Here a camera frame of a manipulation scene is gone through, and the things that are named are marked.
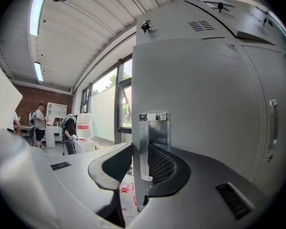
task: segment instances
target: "white wall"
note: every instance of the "white wall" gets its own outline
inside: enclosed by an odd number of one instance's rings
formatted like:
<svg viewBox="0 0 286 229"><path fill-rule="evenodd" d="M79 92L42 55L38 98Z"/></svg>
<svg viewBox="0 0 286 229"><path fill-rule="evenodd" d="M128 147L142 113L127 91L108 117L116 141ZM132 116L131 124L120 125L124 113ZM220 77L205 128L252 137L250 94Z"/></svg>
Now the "white wall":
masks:
<svg viewBox="0 0 286 229"><path fill-rule="evenodd" d="M0 129L6 129L22 95L0 68Z"/></svg>
<svg viewBox="0 0 286 229"><path fill-rule="evenodd" d="M93 113L93 135L114 142L115 86L92 96L90 113Z"/></svg>
<svg viewBox="0 0 286 229"><path fill-rule="evenodd" d="M133 52L133 46L135 46L136 36L135 34L119 46L113 48L86 76L83 82L77 88L72 104L72 114L77 115L80 113L81 99L83 90L93 81L95 81L101 74L112 67L119 59L125 58Z"/></svg>

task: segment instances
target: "black slot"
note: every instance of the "black slot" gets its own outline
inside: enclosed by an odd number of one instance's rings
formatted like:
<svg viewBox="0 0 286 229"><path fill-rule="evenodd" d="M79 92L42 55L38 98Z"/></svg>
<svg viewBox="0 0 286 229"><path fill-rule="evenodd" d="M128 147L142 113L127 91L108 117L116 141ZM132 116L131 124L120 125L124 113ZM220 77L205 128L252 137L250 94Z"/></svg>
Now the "black slot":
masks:
<svg viewBox="0 0 286 229"><path fill-rule="evenodd" d="M70 164L68 162L63 162L63 163L51 165L51 168L52 168L52 170L58 170L58 169L65 168L68 166L70 166Z"/></svg>
<svg viewBox="0 0 286 229"><path fill-rule="evenodd" d="M217 186L216 189L226 202L236 220L243 218L252 211L230 184L221 184Z"/></svg>

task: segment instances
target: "white container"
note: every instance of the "white container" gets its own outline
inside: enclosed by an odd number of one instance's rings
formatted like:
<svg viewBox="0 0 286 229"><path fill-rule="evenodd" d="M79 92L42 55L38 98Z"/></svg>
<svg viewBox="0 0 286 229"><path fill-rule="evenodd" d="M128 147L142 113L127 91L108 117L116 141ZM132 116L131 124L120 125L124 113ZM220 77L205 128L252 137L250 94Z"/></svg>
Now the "white container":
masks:
<svg viewBox="0 0 286 229"><path fill-rule="evenodd" d="M92 140L87 140L87 141L76 140L74 141L74 144L77 154L87 153L95 150L95 143Z"/></svg>
<svg viewBox="0 0 286 229"><path fill-rule="evenodd" d="M93 136L92 130L93 114L82 113L77 115L76 120L76 134L80 140L90 140Z"/></svg>

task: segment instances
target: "gray machine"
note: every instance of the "gray machine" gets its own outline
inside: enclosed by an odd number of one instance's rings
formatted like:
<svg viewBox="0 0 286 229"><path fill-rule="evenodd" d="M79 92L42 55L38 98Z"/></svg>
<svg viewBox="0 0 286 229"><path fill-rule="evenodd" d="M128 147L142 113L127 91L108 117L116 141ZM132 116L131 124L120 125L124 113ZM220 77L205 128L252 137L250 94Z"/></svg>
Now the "gray machine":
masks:
<svg viewBox="0 0 286 229"><path fill-rule="evenodd" d="M286 178L286 39L256 8L219 2L137 18L132 144L47 159L0 132L0 193L23 222L124 227L132 156L128 228L244 228L265 211Z"/></svg>
<svg viewBox="0 0 286 229"><path fill-rule="evenodd" d="M218 9L220 2L225 9ZM132 129L138 204L152 185L150 172L142 173L141 113L169 113L171 146L219 160L267 196L280 190L286 36L265 19L271 20L231 0L184 0L137 18ZM146 22L151 26L144 33Z"/></svg>

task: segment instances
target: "machine panel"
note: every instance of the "machine panel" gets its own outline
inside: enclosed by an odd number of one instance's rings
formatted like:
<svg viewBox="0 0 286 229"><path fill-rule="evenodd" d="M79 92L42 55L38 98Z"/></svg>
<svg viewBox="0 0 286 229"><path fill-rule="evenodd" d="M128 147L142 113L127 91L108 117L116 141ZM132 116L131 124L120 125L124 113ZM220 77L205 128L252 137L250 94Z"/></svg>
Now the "machine panel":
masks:
<svg viewBox="0 0 286 229"><path fill-rule="evenodd" d="M137 45L132 88L133 116L169 112L172 146L215 158L248 178L259 138L258 104L233 46L189 39ZM134 118L137 148L138 128Z"/></svg>
<svg viewBox="0 0 286 229"><path fill-rule="evenodd" d="M218 11L216 3L206 4L197 0L185 1L217 18L235 37L267 42L286 49L286 37L275 24L271 26L268 21L263 23L264 19L269 20L269 16L258 8L228 0L227 4L232 6L224 4L224 9Z"/></svg>
<svg viewBox="0 0 286 229"><path fill-rule="evenodd" d="M263 48L244 49L263 86L268 119L266 148L255 184L271 195L286 178L286 57Z"/></svg>
<svg viewBox="0 0 286 229"><path fill-rule="evenodd" d="M144 34L141 26L151 20L151 32ZM142 44L166 39L207 39L233 37L215 18L184 1L149 11L137 18L137 42Z"/></svg>

